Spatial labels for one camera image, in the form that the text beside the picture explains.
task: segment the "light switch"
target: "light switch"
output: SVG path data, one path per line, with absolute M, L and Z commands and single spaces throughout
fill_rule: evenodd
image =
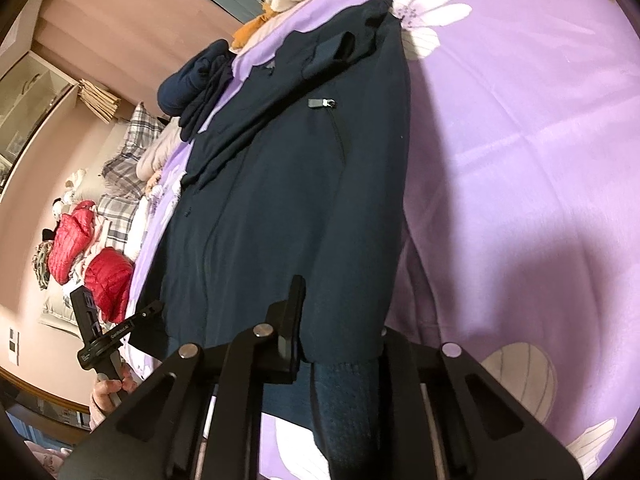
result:
M 20 343 L 20 332 L 9 328 L 9 362 L 18 365 L 18 349 Z

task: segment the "purple bedsheet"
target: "purple bedsheet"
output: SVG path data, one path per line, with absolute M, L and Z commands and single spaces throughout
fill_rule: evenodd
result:
M 290 31 L 364 1 L 302 7 L 235 60 L 212 116 Z M 640 405 L 640 40 L 607 0 L 394 0 L 392 11 L 412 130 L 388 324 L 460 343 L 588 476 Z M 164 170 L 128 314 L 189 153 L 182 144 Z M 149 357 L 125 353 L 148 375 Z M 284 447 L 301 444 L 276 444 L 277 421 L 265 420 L 263 475 L 326 477 L 313 451 L 295 464 Z

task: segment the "jacket zipper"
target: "jacket zipper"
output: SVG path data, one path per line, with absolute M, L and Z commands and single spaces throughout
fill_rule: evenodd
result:
M 331 119 L 331 124 L 334 127 L 335 140 L 340 147 L 340 161 L 344 164 L 350 143 L 348 142 L 348 133 L 343 127 L 343 122 L 340 117 L 338 117 L 337 111 L 335 110 L 335 101 L 333 99 L 309 99 L 308 106 L 309 108 L 325 108 L 329 111 L 329 118 Z

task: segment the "beige headboard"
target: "beige headboard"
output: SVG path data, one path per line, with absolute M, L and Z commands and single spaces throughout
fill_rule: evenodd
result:
M 240 25 L 210 0 L 44 0 L 32 49 L 159 115 L 158 85 Z

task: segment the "silver bolt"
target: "silver bolt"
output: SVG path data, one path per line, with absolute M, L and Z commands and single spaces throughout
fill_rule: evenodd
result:
M 462 355 L 462 348 L 455 343 L 444 343 L 442 345 L 442 353 L 447 357 L 451 357 L 455 359 L 456 357 L 460 357 Z
M 198 355 L 198 347 L 193 343 L 187 343 L 186 345 L 182 345 L 178 350 L 178 354 L 183 359 L 191 359 L 192 357 L 196 357 Z
M 269 323 L 260 323 L 260 325 L 254 326 L 254 334 L 258 337 L 269 337 L 273 334 L 273 326 Z

